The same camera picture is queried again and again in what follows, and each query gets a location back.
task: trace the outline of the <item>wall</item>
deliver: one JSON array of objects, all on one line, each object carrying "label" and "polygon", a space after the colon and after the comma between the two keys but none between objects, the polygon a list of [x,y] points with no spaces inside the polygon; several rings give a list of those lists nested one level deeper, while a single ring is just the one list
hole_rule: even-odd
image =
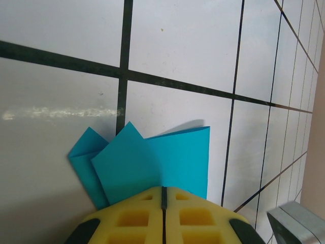
[{"label": "wall", "polygon": [[0,0],[0,236],[61,243],[94,207],[66,156],[211,126],[208,200],[266,241],[300,198],[323,39],[322,0]]},{"label": "wall", "polygon": [[313,119],[311,121],[308,154],[301,192],[301,204],[325,219],[325,51],[324,45],[320,58],[318,82],[315,95]]}]

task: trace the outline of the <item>gray metal object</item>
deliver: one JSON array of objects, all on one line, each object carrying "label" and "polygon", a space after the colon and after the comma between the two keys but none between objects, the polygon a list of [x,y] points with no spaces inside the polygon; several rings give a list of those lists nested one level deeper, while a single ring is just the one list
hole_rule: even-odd
[{"label": "gray metal object", "polygon": [[325,221],[296,202],[268,212],[278,244],[325,244]]}]

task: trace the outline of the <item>white tile wall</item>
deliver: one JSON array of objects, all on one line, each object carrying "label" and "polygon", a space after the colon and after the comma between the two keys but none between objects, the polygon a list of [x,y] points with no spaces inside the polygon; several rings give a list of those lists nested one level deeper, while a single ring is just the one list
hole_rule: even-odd
[{"label": "white tile wall", "polygon": [[[132,16],[132,1],[124,11],[124,1],[115,0],[0,0],[0,57],[48,66],[64,58],[28,47],[75,57],[61,64],[65,69],[0,59],[0,182],[10,186],[2,187],[0,214],[24,205],[43,216],[31,225],[17,215],[21,235],[8,229],[4,240],[64,242],[93,210],[67,153],[88,126],[112,140],[132,121],[144,137],[211,126],[208,200],[241,206],[253,226],[258,206],[256,230],[267,241],[266,211],[300,199],[312,113],[299,110],[313,110],[325,23],[323,0],[320,15],[315,0],[277,1],[287,17],[280,30],[274,0],[246,0],[243,9],[241,0],[134,0]],[[121,43],[124,14],[132,22]],[[135,72],[125,73],[118,67],[128,41]],[[77,58],[100,63],[87,72],[103,76],[69,70],[84,68]],[[118,90],[118,79],[105,77],[112,74],[107,65],[129,79],[127,86]]]}]

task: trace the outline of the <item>blue paper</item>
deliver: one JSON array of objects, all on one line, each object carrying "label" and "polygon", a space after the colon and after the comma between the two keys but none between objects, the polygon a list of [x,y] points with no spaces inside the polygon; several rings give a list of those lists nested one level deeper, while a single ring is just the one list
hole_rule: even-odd
[{"label": "blue paper", "polygon": [[[130,133],[130,135],[135,135],[137,140],[143,141],[143,138],[139,136],[139,133],[132,125],[125,126],[121,133],[123,131],[123,138],[127,138],[126,140],[129,139],[128,134]],[[206,198],[209,132],[209,127],[200,127],[146,139],[150,146],[147,151],[152,150],[159,159],[156,163],[159,168],[159,177],[161,177],[160,186],[179,187]],[[92,165],[91,159],[107,145],[108,142],[104,138],[93,129],[88,128],[68,156],[97,209],[109,206],[109,201],[113,204],[116,201],[114,199],[123,200],[127,198],[123,193],[126,187],[125,182],[127,182],[124,171],[121,172],[120,182],[116,182],[114,177],[110,178],[110,174],[107,173],[107,170],[109,170],[115,176],[117,175],[115,167],[108,167],[109,169],[107,169],[105,166],[109,164],[111,157],[108,151],[106,151],[108,154],[105,156],[105,161],[99,162],[100,167],[98,170],[102,171],[101,174],[97,175]],[[124,154],[128,152],[123,146],[121,149]],[[119,164],[121,164],[122,168],[129,167],[129,161],[120,161]],[[103,186],[104,188],[114,188],[118,193],[106,192],[106,196]],[[139,179],[138,186],[147,189],[154,185],[144,175],[143,178]]]},{"label": "blue paper", "polygon": [[210,127],[147,139],[161,162],[162,186],[207,198]]},{"label": "blue paper", "polygon": [[74,170],[97,209],[109,206],[109,202],[90,160],[107,145],[108,142],[103,137],[92,128],[88,128],[68,155]]},{"label": "blue paper", "polygon": [[91,161],[110,204],[161,186],[161,163],[131,123]]}]

